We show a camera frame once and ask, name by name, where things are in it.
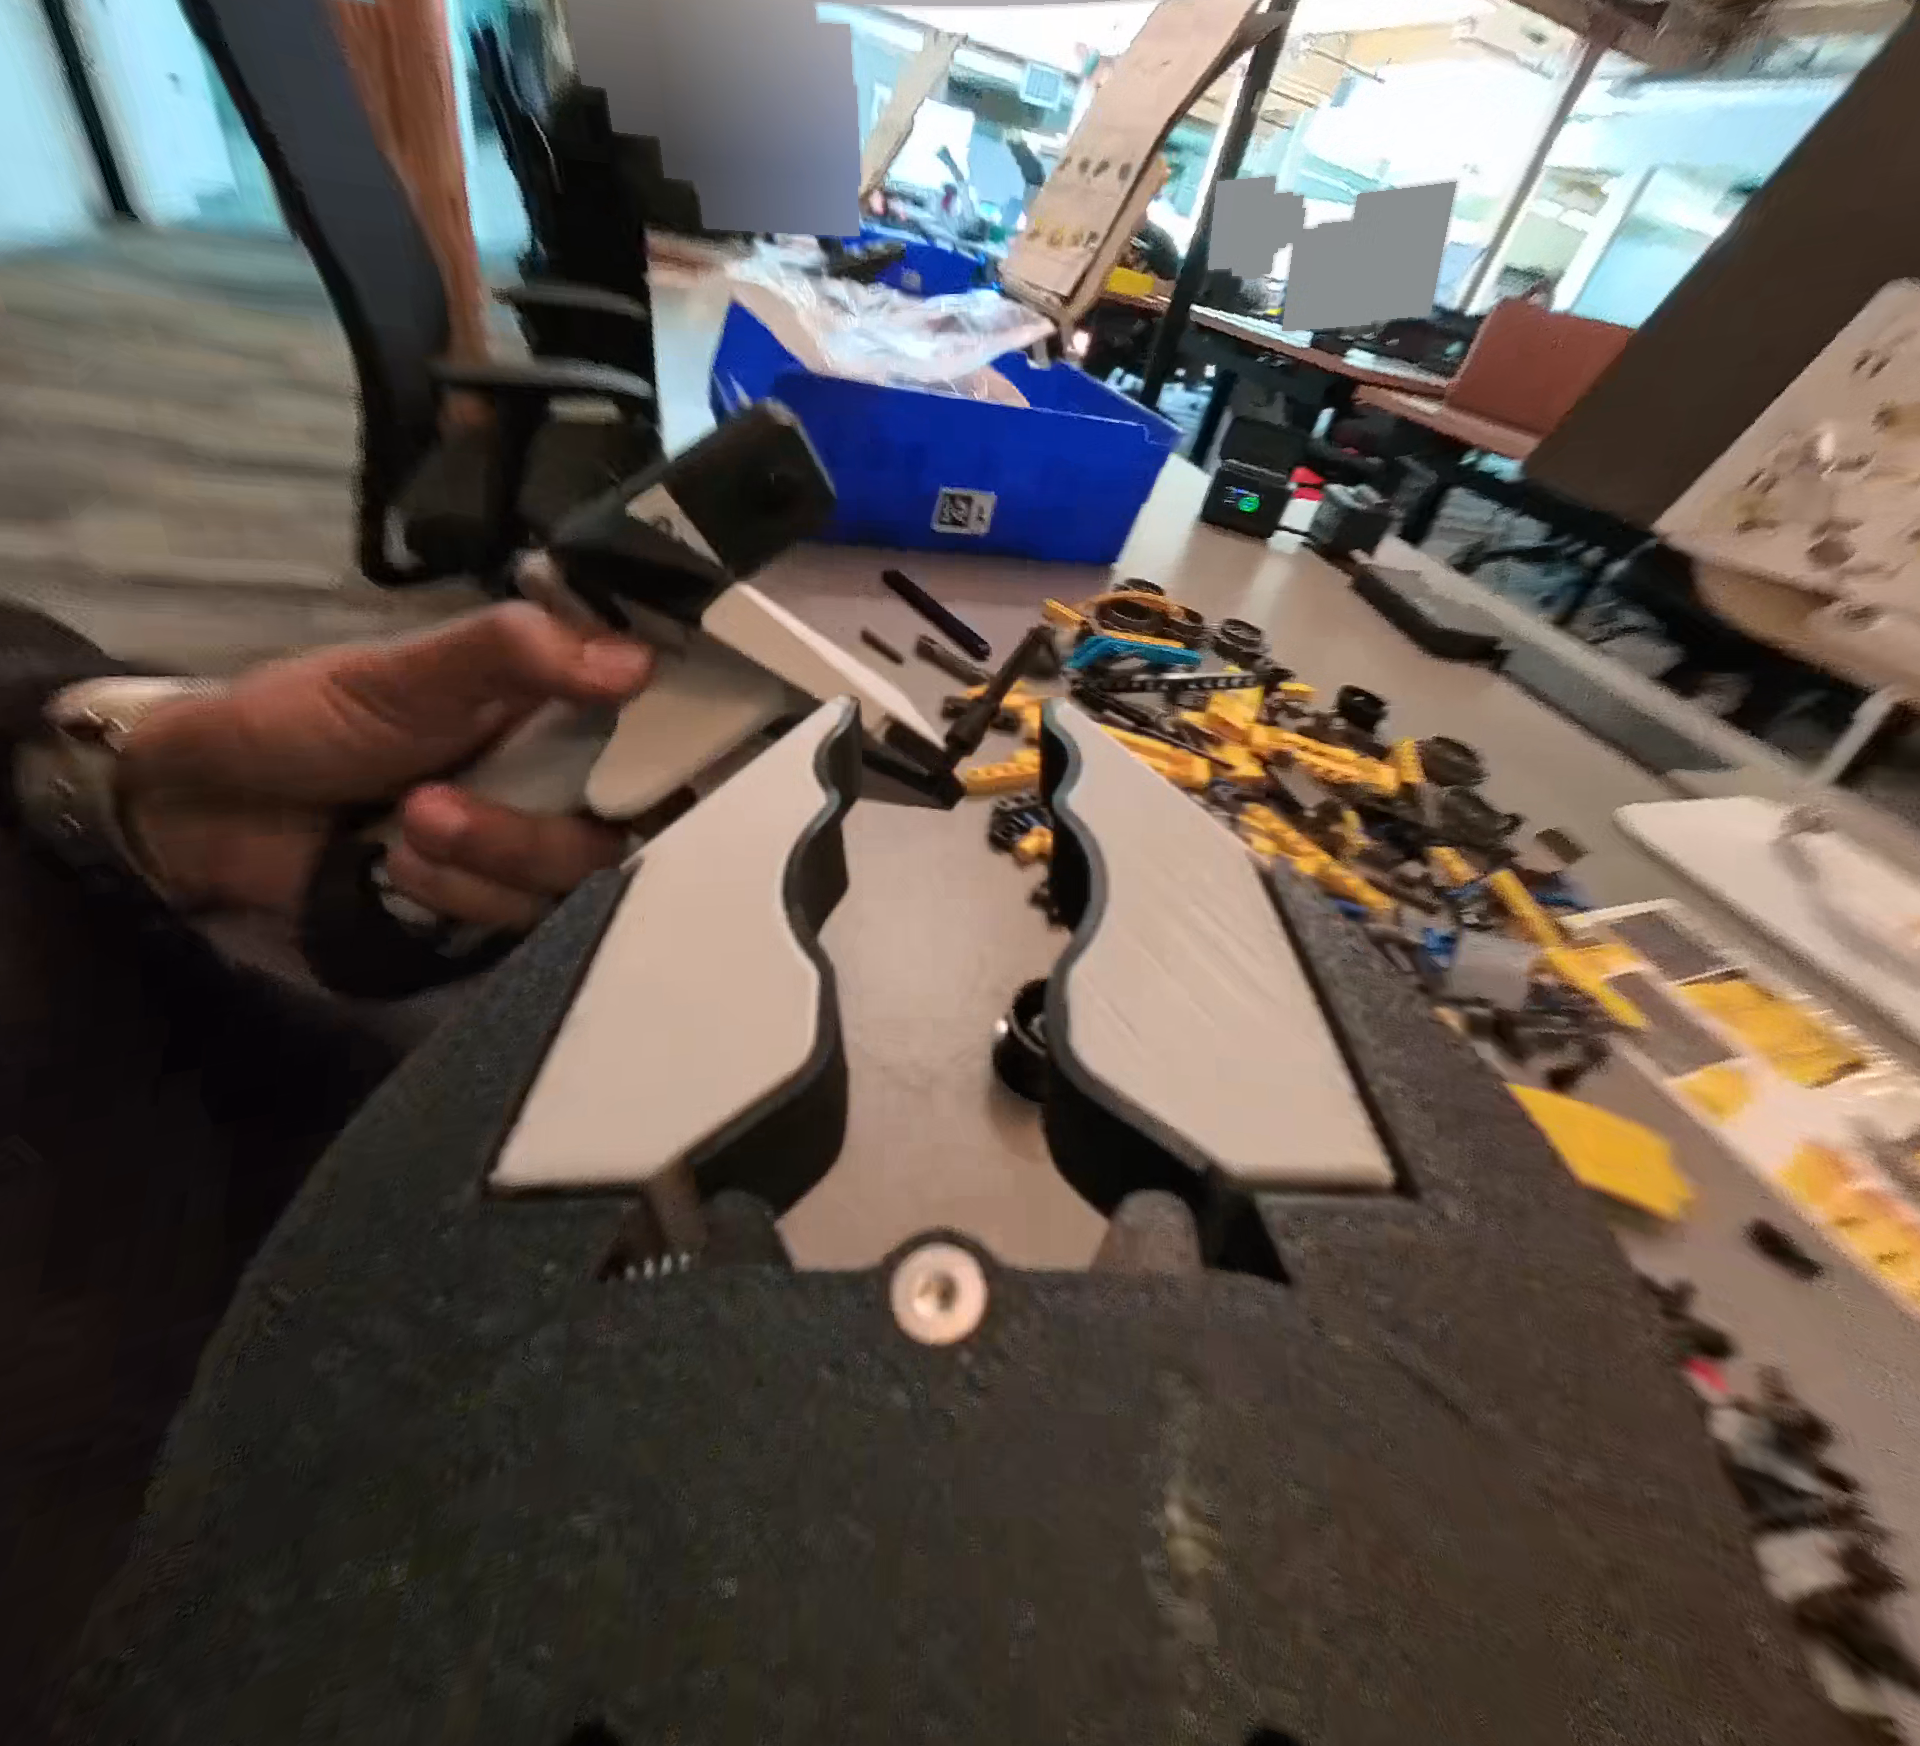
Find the metal wristwatch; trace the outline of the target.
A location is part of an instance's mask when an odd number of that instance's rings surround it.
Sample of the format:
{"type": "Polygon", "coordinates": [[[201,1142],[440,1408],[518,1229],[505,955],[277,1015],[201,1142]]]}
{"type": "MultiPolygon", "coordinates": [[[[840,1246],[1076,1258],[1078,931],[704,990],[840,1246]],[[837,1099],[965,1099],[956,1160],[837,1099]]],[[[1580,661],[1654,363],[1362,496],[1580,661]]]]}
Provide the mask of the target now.
{"type": "Polygon", "coordinates": [[[128,816],[126,747],[137,726],[172,703],[225,692],[218,677],[180,674],[114,674],[60,688],[14,749],[24,830],[72,873],[156,898],[156,876],[128,816]]]}

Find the black device with green display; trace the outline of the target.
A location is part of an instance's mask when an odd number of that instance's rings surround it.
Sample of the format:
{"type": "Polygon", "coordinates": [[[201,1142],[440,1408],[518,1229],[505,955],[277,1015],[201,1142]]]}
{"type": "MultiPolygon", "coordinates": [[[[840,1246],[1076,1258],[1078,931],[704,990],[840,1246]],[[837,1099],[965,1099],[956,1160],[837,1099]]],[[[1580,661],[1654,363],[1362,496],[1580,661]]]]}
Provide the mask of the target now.
{"type": "Polygon", "coordinates": [[[1213,531],[1270,540],[1283,530],[1293,465],[1221,457],[1212,470],[1198,524],[1213,531]]]}

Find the person's left forearm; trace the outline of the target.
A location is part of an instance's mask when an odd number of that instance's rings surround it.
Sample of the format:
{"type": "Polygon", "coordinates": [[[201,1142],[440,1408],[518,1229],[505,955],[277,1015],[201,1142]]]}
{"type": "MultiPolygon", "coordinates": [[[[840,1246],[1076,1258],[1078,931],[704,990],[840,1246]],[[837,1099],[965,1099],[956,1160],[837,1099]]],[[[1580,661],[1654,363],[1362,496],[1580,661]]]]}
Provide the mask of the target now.
{"type": "Polygon", "coordinates": [[[4,606],[1,615],[1,824],[12,839],[35,838],[15,803],[14,757],[35,729],[42,708],[62,688],[85,677],[137,675],[91,641],[39,610],[4,606]]]}

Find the wooden post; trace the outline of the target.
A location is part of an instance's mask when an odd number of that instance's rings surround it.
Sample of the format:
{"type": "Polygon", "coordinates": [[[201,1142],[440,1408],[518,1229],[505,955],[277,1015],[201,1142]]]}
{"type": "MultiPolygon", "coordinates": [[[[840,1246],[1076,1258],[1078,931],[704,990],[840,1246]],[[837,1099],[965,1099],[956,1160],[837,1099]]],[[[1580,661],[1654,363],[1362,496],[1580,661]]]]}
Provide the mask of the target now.
{"type": "Polygon", "coordinates": [[[470,220],[445,0],[331,0],[329,16],[373,138],[434,250],[445,295],[445,355],[489,357],[491,293],[470,220]]]}

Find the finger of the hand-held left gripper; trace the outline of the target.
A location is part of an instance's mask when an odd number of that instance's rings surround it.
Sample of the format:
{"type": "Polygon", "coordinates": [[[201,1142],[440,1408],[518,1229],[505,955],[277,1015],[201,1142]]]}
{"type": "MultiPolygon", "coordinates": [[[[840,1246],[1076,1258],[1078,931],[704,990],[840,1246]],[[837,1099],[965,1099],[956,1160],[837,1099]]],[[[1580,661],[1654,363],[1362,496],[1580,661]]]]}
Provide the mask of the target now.
{"type": "Polygon", "coordinates": [[[853,700],[863,732],[878,743],[901,754],[946,752],[941,732],[898,679],[768,598],[753,581],[722,588],[701,612],[701,629],[816,703],[853,700]]]}
{"type": "Polygon", "coordinates": [[[626,701],[586,775],[586,812],[636,821],[697,788],[770,726],[801,718],[814,694],[755,661],[662,661],[626,701]]]}

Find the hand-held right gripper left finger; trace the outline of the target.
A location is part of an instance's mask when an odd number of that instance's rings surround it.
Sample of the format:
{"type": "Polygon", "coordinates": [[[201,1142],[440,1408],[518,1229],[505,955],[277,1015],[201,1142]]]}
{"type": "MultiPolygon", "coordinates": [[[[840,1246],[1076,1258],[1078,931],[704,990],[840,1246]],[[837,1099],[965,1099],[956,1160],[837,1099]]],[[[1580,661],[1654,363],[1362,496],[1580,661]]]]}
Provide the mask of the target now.
{"type": "Polygon", "coordinates": [[[685,1244],[737,1191],[793,1210],[850,1114],[821,927],[850,887],[852,697],[816,705],[626,873],[491,1158],[508,1199],[653,1199],[685,1244]]]}

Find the black office chair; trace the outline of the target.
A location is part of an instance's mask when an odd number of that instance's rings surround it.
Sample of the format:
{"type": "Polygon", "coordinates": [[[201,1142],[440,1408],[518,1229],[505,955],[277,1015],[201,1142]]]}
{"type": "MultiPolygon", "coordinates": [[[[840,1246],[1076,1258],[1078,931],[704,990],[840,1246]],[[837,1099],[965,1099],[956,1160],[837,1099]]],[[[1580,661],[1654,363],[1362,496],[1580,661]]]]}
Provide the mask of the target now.
{"type": "Polygon", "coordinates": [[[653,457],[653,387],[564,352],[459,360],[440,262],[322,0],[180,5],[347,342],[358,569],[505,595],[521,554],[653,457]]]}

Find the clear plastic bags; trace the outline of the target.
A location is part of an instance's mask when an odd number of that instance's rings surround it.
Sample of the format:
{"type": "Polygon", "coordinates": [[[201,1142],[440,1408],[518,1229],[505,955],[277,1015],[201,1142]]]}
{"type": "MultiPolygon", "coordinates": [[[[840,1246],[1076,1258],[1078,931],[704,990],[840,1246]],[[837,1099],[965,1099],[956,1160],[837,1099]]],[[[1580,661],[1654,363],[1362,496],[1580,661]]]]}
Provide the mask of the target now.
{"type": "Polygon", "coordinates": [[[875,280],[830,276],[795,253],[759,247],[725,269],[741,308],[803,371],[874,387],[1025,405],[996,370],[1056,332],[1044,313],[996,289],[922,298],[875,280]]]}

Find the black charger box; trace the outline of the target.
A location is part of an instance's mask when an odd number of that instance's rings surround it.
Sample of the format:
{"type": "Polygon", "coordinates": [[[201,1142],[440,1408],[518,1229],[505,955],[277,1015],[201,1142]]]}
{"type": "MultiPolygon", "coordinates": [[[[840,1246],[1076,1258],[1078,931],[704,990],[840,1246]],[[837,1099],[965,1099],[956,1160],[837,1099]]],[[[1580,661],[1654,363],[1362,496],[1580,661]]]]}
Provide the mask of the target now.
{"type": "Polygon", "coordinates": [[[1372,559],[1397,519],[1393,496],[1366,480],[1329,476],[1310,490],[1308,521],[1286,535],[1336,566],[1372,559]]]}

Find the yellow grey sticker sheet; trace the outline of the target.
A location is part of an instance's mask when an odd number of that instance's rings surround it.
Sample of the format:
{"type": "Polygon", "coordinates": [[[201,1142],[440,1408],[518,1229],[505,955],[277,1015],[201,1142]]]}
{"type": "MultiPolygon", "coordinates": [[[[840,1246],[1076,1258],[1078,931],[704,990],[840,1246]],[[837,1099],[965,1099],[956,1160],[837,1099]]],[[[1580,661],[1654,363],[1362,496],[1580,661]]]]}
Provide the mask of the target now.
{"type": "Polygon", "coordinates": [[[1556,920],[1626,1059],[1915,1319],[1915,1069],[1676,899],[1556,920]]]}

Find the brown chair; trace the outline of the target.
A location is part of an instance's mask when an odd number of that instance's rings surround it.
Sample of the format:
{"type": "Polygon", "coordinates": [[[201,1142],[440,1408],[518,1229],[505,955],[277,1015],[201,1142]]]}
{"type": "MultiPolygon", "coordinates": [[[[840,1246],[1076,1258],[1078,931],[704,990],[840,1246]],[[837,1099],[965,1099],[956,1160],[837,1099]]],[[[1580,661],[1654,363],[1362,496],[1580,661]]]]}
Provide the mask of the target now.
{"type": "Polygon", "coordinates": [[[1441,398],[1467,442],[1524,461],[1633,340],[1630,325],[1500,300],[1479,321],[1441,398]]]}

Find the pile of toy building pieces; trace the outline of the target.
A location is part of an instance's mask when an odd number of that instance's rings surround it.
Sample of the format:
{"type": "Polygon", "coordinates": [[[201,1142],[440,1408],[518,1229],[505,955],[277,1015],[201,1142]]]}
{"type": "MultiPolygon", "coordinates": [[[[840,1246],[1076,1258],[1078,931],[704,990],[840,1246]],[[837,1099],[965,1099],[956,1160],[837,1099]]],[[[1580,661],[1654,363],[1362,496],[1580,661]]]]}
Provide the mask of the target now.
{"type": "Polygon", "coordinates": [[[1843,1448],[1882,1425],[1913,1448],[1915,1380],[1897,1397],[1894,1373],[1915,1371],[1915,1347],[1887,1350],[1882,1321],[1853,1340],[1861,1295],[1839,1292],[1831,1242],[1803,1247],[1808,1226],[1764,1216],[1730,1158],[1684,1166],[1708,1155],[1708,1107],[1750,1078],[1717,1052],[1733,1028],[1705,1013],[1740,970],[1682,984],[1682,954],[1708,941],[1693,920],[1590,918],[1580,845],[1488,802],[1475,747],[1388,743],[1386,701],[1304,684],[1250,621],[1221,614],[1196,669],[1154,652],[1198,646],[1198,615],[1152,581],[1042,614],[993,705],[997,749],[958,759],[959,793],[991,806],[989,845],[1050,861],[1033,898],[1065,923],[1042,759],[1053,694],[1230,831],[1312,913],[1289,940],[1367,1103],[1435,1124],[1472,1072],[1613,1223],[1823,1700],[1850,1741],[1915,1741],[1915,1526],[1883,1529],[1814,1405],[1841,1397],[1843,1448]]]}

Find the black flat case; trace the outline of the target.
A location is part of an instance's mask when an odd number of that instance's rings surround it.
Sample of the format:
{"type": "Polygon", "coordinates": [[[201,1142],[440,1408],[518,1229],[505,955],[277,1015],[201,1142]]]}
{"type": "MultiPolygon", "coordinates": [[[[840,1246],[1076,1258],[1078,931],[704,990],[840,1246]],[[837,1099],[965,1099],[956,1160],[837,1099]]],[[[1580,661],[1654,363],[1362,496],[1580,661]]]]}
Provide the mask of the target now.
{"type": "Polygon", "coordinates": [[[1507,635],[1493,615],[1433,588],[1418,571],[1366,561],[1352,569],[1350,588],[1356,599],[1433,659],[1500,669],[1510,656],[1507,635]]]}

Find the brown background desk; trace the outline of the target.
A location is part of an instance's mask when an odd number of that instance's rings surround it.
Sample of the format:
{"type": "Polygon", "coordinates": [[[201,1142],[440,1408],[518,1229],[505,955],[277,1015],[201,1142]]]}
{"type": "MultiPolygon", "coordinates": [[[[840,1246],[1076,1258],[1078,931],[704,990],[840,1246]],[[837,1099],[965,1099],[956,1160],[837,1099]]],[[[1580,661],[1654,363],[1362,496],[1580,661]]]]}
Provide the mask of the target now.
{"type": "Polygon", "coordinates": [[[1359,346],[1317,346],[1308,334],[1283,332],[1268,317],[1193,308],[1179,350],[1212,367],[1205,410],[1189,448],[1193,461],[1204,461],[1221,434],[1238,382],[1257,374],[1266,375],[1270,391],[1304,402],[1308,413],[1358,410],[1390,419],[1397,448],[1413,461],[1443,470],[1479,455],[1518,461],[1474,446],[1465,423],[1443,410],[1451,377],[1359,346]]]}

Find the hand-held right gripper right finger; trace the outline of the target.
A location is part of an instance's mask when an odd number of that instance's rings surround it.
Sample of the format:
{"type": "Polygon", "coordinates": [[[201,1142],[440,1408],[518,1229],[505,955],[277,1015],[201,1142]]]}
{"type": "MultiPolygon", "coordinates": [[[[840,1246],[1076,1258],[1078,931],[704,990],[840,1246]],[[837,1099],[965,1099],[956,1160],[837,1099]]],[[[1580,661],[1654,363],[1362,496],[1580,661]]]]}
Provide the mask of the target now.
{"type": "Polygon", "coordinates": [[[1039,721],[1056,1068],[1238,1191],[1388,1194],[1393,1160],[1255,855],[1072,701],[1039,721]]]}

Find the person's left hand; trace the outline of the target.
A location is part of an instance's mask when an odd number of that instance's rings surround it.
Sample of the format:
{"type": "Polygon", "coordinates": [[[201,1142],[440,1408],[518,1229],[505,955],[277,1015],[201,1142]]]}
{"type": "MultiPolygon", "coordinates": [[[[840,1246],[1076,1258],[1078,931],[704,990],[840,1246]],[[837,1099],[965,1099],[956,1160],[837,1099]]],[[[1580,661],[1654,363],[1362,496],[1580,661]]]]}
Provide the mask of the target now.
{"type": "Polygon", "coordinates": [[[651,664],[646,646],[526,601],[259,664],[132,727],[117,761],[126,827],[180,912],[294,918],[334,821],[387,806],[397,893],[435,918],[524,933],[616,865],[621,838],[476,797],[454,778],[547,703],[623,705],[651,664]]]}

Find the blue plastic bin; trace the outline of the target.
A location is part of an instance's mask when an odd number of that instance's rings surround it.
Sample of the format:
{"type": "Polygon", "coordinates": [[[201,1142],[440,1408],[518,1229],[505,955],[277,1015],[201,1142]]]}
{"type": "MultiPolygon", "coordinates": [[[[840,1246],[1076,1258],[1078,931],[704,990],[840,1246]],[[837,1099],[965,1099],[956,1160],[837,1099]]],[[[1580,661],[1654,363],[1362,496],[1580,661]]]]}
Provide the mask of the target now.
{"type": "Polygon", "coordinates": [[[833,502],[821,543],[1109,564],[1178,428],[1063,360],[993,363],[1024,405],[836,380],[800,367],[731,305],[710,360],[716,422],[776,400],[795,413],[833,502]]]}

